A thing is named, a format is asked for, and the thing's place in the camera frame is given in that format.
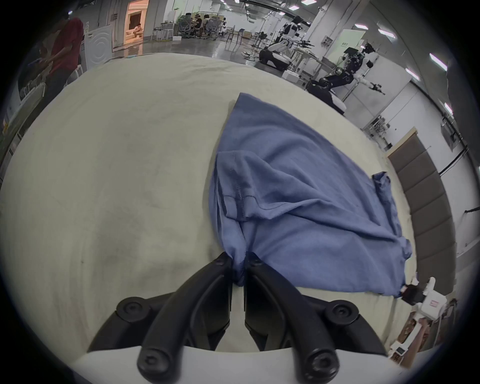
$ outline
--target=white robot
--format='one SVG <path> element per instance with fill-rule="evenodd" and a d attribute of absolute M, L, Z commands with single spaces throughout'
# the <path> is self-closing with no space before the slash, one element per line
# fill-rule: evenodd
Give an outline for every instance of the white robot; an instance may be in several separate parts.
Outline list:
<path fill-rule="evenodd" d="M 358 70 L 362 68 L 364 62 L 368 68 L 373 67 L 373 63 L 378 58 L 378 53 L 375 52 L 373 47 L 369 43 L 366 43 L 362 52 L 354 48 L 347 48 L 345 54 L 346 57 L 343 68 L 336 68 L 334 74 L 321 78 L 315 85 L 329 91 L 332 88 L 350 84 L 355 79 L 371 90 L 385 95 L 385 93 L 382 92 L 382 86 L 380 84 L 365 80 L 362 73 L 358 73 Z"/>
<path fill-rule="evenodd" d="M 293 45 L 301 45 L 302 47 L 312 46 L 308 41 L 299 37 L 298 31 L 300 30 L 299 24 L 301 22 L 302 18 L 295 16 L 292 22 L 285 26 L 283 34 L 277 39 L 278 41 L 260 51 L 260 63 L 273 66 L 280 71 L 285 71 L 292 63 L 292 59 L 282 54 L 283 51 L 292 48 Z"/>

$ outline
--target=blue cloth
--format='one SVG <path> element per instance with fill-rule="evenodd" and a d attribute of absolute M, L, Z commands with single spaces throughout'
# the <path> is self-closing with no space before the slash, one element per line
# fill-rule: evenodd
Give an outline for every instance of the blue cloth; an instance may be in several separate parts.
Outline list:
<path fill-rule="evenodd" d="M 386 173 L 368 177 L 323 136 L 251 95 L 240 94 L 222 133 L 209 210 L 239 285 L 247 251 L 297 287 L 398 296 L 405 283 L 411 246 Z"/>

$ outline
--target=doorway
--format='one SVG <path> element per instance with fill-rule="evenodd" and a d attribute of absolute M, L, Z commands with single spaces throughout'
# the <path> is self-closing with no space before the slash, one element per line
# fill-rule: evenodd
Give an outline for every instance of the doorway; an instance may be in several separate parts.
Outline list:
<path fill-rule="evenodd" d="M 143 41 L 147 8 L 148 0 L 136 0 L 128 4 L 125 15 L 124 44 Z"/>

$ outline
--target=cardboard box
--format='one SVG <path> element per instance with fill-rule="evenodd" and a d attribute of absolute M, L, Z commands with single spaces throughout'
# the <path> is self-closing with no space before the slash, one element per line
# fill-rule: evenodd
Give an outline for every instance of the cardboard box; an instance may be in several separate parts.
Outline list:
<path fill-rule="evenodd" d="M 297 81 L 300 79 L 297 73 L 292 72 L 290 70 L 285 70 L 282 75 L 282 79 L 290 81 L 291 83 L 296 84 Z"/>

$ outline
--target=beige tablecloth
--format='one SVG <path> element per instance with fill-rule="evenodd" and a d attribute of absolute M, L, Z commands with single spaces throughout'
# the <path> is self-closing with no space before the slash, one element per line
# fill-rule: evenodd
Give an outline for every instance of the beige tablecloth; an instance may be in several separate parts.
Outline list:
<path fill-rule="evenodd" d="M 207 192 L 217 141 L 240 92 L 277 105 L 345 152 L 367 174 L 387 170 L 399 219 L 408 204 L 383 154 L 300 88 L 256 68 L 158 53 L 112 60 L 67 86 L 21 141 L 0 190 L 0 253 L 21 315 L 64 362 L 85 353 L 129 296 L 176 290 L 221 249 Z M 407 262 L 409 281 L 415 259 Z M 383 341 L 410 307 L 392 297 L 301 289 L 347 299 Z M 254 351 L 235 289 L 218 350 Z"/>

